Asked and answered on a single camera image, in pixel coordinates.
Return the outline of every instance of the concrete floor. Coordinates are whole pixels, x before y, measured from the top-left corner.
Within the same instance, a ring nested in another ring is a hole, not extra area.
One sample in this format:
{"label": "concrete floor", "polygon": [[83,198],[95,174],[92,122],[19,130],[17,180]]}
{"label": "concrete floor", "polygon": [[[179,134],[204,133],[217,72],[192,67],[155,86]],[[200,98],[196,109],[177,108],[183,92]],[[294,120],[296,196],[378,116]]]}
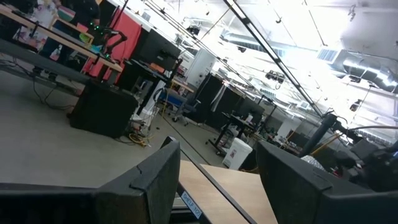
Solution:
{"label": "concrete floor", "polygon": [[[14,86],[23,89],[23,96],[11,94],[7,91],[12,89],[9,85],[0,84],[0,88],[4,86],[0,90],[0,182],[99,187],[150,156],[167,136],[178,139],[198,162],[222,167],[222,158],[215,155],[210,145],[205,145],[216,134],[158,116],[152,123],[155,137],[150,140],[151,147],[128,146],[71,128],[66,112],[40,104],[32,96],[32,82],[17,79],[29,86]],[[62,95],[54,98],[68,98],[63,93],[54,94]]]}

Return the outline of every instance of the computer monitor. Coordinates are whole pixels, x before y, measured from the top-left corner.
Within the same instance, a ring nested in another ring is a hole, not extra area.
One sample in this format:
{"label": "computer monitor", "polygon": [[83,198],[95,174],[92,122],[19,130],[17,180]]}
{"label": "computer monitor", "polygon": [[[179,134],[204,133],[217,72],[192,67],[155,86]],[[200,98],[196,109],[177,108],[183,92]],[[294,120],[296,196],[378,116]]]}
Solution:
{"label": "computer monitor", "polygon": [[156,64],[164,70],[171,71],[181,50],[152,29],[139,51],[140,60]]}
{"label": "computer monitor", "polygon": [[253,116],[251,122],[253,124],[257,124],[261,121],[264,108],[246,97],[238,106],[238,109],[235,111],[235,115],[247,117],[249,113]]}

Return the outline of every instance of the computer tower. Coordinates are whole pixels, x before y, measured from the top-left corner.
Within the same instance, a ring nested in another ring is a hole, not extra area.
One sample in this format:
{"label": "computer tower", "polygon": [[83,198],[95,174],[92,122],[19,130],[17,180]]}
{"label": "computer tower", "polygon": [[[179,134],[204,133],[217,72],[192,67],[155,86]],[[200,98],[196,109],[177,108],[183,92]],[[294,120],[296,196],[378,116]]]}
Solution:
{"label": "computer tower", "polygon": [[70,126],[119,138],[137,107],[132,94],[90,80],[70,115]]}

